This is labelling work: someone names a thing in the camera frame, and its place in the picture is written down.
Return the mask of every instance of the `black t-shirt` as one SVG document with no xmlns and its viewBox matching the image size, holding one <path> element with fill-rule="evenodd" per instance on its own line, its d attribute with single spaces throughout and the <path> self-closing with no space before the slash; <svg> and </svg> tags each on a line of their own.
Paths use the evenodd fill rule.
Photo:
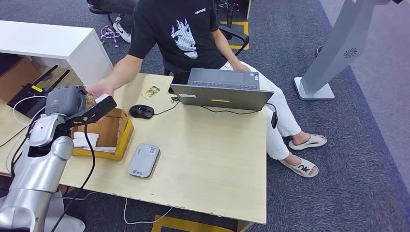
<svg viewBox="0 0 410 232">
<path fill-rule="evenodd" d="M 164 59 L 179 68 L 219 69 L 227 60 L 210 34 L 218 26 L 213 0 L 140 0 L 128 54 L 144 59 L 157 43 Z"/>
</svg>

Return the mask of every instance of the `white device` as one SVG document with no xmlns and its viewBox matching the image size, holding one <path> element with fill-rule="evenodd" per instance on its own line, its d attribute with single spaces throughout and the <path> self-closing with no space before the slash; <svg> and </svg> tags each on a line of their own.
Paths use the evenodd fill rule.
<svg viewBox="0 0 410 232">
<path fill-rule="evenodd" d="M 130 175 L 148 178 L 154 169 L 160 148 L 149 144 L 139 144 L 128 166 Z"/>
</svg>

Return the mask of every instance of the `cardboard box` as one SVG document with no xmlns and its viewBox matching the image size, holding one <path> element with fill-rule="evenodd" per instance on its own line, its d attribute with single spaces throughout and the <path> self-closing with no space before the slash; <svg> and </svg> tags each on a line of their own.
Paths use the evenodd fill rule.
<svg viewBox="0 0 410 232">
<path fill-rule="evenodd" d="M 97 147 L 115 147 L 115 153 L 95 151 L 95 157 L 119 161 L 124 157 L 128 142 L 130 141 L 134 126 L 124 110 L 114 109 L 110 111 L 104 119 L 89 124 L 88 133 L 97 133 Z M 74 138 L 74 132 L 84 132 L 84 126 L 74 127 L 71 129 L 71 137 Z M 91 156 L 90 150 L 74 148 L 75 156 Z"/>
<path fill-rule="evenodd" d="M 27 57 L 0 53 L 0 102 L 8 103 L 27 83 L 41 75 Z"/>
</svg>

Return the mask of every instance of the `black cable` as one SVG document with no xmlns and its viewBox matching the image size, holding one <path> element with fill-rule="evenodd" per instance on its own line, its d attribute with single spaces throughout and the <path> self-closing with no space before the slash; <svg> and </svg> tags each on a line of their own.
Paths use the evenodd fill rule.
<svg viewBox="0 0 410 232">
<path fill-rule="evenodd" d="M 275 107 L 273 104 L 266 103 L 266 105 L 271 105 L 271 106 L 273 106 L 273 108 L 275 109 L 275 112 L 277 112 L 276 107 Z"/>
<path fill-rule="evenodd" d="M 67 186 L 67 188 L 65 189 L 64 193 L 63 193 L 63 197 L 65 197 L 65 195 L 68 193 L 68 190 L 70 189 L 70 186 Z"/>
<path fill-rule="evenodd" d="M 70 207 L 71 203 L 74 201 L 74 199 L 77 197 L 77 194 L 84 188 L 84 186 L 86 185 L 86 183 L 88 182 L 88 180 L 91 177 L 92 172 L 94 171 L 94 167 L 95 167 L 95 153 L 94 153 L 94 149 L 92 148 L 91 142 L 88 138 L 87 135 L 87 126 L 89 121 L 91 120 L 92 117 L 89 117 L 84 125 L 84 134 L 87 140 L 87 144 L 91 150 L 91 155 L 92 155 L 92 167 L 91 170 L 86 178 L 86 180 L 84 181 L 84 183 L 81 185 L 81 187 L 77 190 L 77 192 L 75 193 L 75 195 L 73 196 L 73 198 L 70 200 L 70 202 L 68 202 L 67 206 L 64 209 L 64 212 L 61 214 L 60 218 L 58 219 L 58 221 L 56 222 L 56 224 L 54 225 L 53 229 L 51 230 L 51 232 L 54 232 L 57 228 L 57 226 L 59 225 L 59 223 L 61 222 L 61 220 L 63 219 L 65 213 L 67 212 L 68 208 Z"/>
<path fill-rule="evenodd" d="M 254 113 L 259 112 L 259 111 L 262 110 L 262 109 L 260 109 L 260 110 L 256 110 L 256 111 L 252 111 L 252 112 L 248 112 L 248 113 L 237 113 L 237 112 L 233 112 L 233 111 L 229 111 L 229 110 L 219 110 L 219 111 L 215 111 L 215 110 L 211 110 L 211 109 L 209 109 L 208 107 L 205 107 L 205 106 L 202 106 L 202 105 L 201 105 L 201 107 L 202 107 L 202 108 L 205 108 L 205 109 L 207 109 L 207 110 L 209 110 L 209 111 L 211 111 L 211 112 L 213 112 L 213 113 L 228 112 L 228 113 L 237 114 L 237 115 L 250 115 L 250 114 L 254 114 Z"/>
<path fill-rule="evenodd" d="M 11 170 L 10 170 L 12 178 L 15 177 L 14 166 L 17 163 L 17 161 L 20 159 L 22 153 L 19 154 L 17 159 L 15 157 L 17 153 L 19 152 L 19 150 L 21 149 L 21 147 L 23 146 L 24 142 L 30 137 L 30 130 L 33 127 L 34 123 L 35 123 L 35 120 L 32 120 L 29 125 L 29 129 L 27 130 L 26 136 L 24 137 L 23 141 L 20 143 L 20 145 L 18 146 L 17 150 L 14 152 L 14 155 L 12 157 Z"/>
<path fill-rule="evenodd" d="M 18 136 L 26 127 L 24 127 L 23 129 L 21 129 L 19 132 L 17 132 L 17 134 L 13 135 L 9 140 L 7 140 L 6 142 L 4 142 L 2 145 L 0 145 L 0 148 L 3 147 L 4 145 L 8 144 L 13 138 L 15 138 L 16 136 Z"/>
<path fill-rule="evenodd" d="M 174 108 L 180 103 L 180 101 L 179 101 L 179 99 L 178 99 L 177 97 L 171 97 L 171 103 L 174 103 L 174 102 L 177 102 L 177 103 L 176 103 L 176 105 L 174 105 L 172 108 L 169 108 L 169 109 L 167 109 L 167 110 L 164 110 L 164 111 L 162 111 L 162 112 L 160 112 L 160 113 L 157 113 L 157 114 L 154 114 L 154 115 L 160 115 L 160 114 L 163 114 L 163 113 L 165 113 L 165 112 L 168 112 L 168 111 L 174 109 Z"/>
</svg>

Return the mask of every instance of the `gray carpet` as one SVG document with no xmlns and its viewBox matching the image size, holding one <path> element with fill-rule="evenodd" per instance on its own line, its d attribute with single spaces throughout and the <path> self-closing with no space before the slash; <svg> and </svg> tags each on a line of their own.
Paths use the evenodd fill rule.
<svg viewBox="0 0 410 232">
<path fill-rule="evenodd" d="M 343 0 L 321 0 L 333 25 Z M 351 69 L 410 191 L 410 3 L 376 6 L 366 49 Z"/>
<path fill-rule="evenodd" d="M 276 83 L 287 96 L 301 127 L 323 133 L 328 143 L 296 152 L 315 163 L 320 173 L 304 179 L 267 157 L 267 225 L 250 232 L 298 231 L 409 231 L 410 201 L 380 131 L 357 81 L 346 69 L 331 83 L 333 101 L 301 101 L 293 78 L 302 76 L 314 60 L 313 51 L 329 31 L 319 0 L 255 0 L 249 18 L 250 49 L 239 58 Z M 52 0 L 0 2 L 0 19 L 101 28 L 103 16 L 88 12 L 85 1 Z M 113 63 L 128 46 L 104 46 Z M 142 72 L 162 73 L 161 55 L 155 48 Z M 128 226 L 122 220 L 124 199 L 94 194 L 76 202 L 70 213 L 80 214 L 86 231 L 151 231 L 150 225 Z M 168 207 L 132 201 L 129 220 L 152 220 Z M 235 229 L 235 221 L 186 210 L 169 216 Z"/>
</svg>

